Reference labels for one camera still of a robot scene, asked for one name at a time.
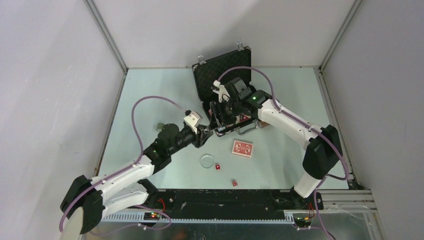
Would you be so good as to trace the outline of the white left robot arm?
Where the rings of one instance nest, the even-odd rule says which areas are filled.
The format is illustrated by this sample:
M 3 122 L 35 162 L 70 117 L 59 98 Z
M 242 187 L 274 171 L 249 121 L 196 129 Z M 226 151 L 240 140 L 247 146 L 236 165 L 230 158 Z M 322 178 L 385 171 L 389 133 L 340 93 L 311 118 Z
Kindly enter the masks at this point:
M 143 205 L 153 208 L 158 202 L 156 192 L 150 189 L 130 190 L 129 187 L 164 169 L 171 163 L 173 154 L 189 145 L 197 149 L 202 147 L 212 135 L 213 131 L 202 124 L 192 127 L 184 123 L 182 129 L 173 123 L 166 124 L 154 141 L 142 148 L 140 155 L 122 169 L 93 178 L 78 176 L 60 204 L 63 215 L 59 231 L 64 234 L 78 212 L 82 214 L 78 228 L 73 231 L 76 236 L 86 234 L 104 217 L 127 207 Z

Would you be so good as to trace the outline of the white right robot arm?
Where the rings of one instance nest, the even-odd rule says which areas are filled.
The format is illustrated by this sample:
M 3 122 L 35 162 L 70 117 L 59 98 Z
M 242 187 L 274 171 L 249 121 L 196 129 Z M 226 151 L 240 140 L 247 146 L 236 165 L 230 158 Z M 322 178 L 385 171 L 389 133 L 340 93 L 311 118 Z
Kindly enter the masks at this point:
M 342 157 L 338 131 L 332 125 L 321 127 L 283 107 L 263 90 L 254 90 L 240 78 L 226 84 L 215 80 L 211 87 L 218 95 L 210 103 L 212 116 L 219 127 L 234 124 L 237 116 L 245 115 L 283 131 L 305 151 L 303 173 L 293 186 L 291 204 L 304 209 L 311 202 L 311 194 Z

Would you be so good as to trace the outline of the orange black chip stack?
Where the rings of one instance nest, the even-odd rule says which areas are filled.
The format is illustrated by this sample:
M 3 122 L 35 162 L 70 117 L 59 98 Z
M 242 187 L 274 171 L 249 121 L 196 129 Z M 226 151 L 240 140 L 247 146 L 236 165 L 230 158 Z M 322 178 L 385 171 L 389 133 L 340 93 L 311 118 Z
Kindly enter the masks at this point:
M 267 127 L 267 126 L 269 126 L 270 124 L 269 124 L 269 123 L 267 123 L 267 122 L 264 122 L 264 121 L 260 121 L 260 122 L 259 122 L 259 125 L 260 125 L 260 126 L 259 126 L 260 128 L 266 128 L 266 127 Z

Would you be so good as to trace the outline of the black aluminium poker case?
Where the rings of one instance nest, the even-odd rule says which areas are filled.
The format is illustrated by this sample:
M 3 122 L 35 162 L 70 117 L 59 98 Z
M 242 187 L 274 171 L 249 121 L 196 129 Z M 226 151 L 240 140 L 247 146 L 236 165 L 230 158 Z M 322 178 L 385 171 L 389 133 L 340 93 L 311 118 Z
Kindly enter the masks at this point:
M 210 123 L 210 102 L 218 100 L 218 94 L 214 93 L 212 90 L 213 82 L 230 68 L 252 66 L 251 48 L 248 46 L 243 47 L 241 43 L 238 43 L 237 45 L 237 50 L 227 52 L 208 60 L 205 60 L 203 56 L 199 56 L 198 58 L 200 62 L 192 66 L 197 94 Z M 260 121 L 252 122 L 234 131 L 214 130 L 214 132 L 218 137 L 222 137 L 232 132 L 237 132 L 237 134 L 241 136 L 257 128 L 260 128 Z

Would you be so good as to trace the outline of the small green chip stack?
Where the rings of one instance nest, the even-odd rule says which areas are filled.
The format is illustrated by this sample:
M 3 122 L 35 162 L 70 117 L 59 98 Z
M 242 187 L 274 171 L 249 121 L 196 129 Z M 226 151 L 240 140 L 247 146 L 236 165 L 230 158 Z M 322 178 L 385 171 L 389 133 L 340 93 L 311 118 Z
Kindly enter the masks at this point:
M 165 125 L 164 123 L 159 122 L 156 126 L 156 130 L 161 131 L 163 129 L 164 125 Z

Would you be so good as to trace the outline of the red playing card deck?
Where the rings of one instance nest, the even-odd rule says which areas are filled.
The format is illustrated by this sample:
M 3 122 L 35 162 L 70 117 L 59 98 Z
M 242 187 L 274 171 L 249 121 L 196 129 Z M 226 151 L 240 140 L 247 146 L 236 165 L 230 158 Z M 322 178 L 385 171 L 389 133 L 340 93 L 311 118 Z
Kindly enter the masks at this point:
M 233 155 L 242 156 L 245 158 L 251 158 L 253 147 L 254 145 L 252 143 L 235 140 L 233 142 L 231 153 Z

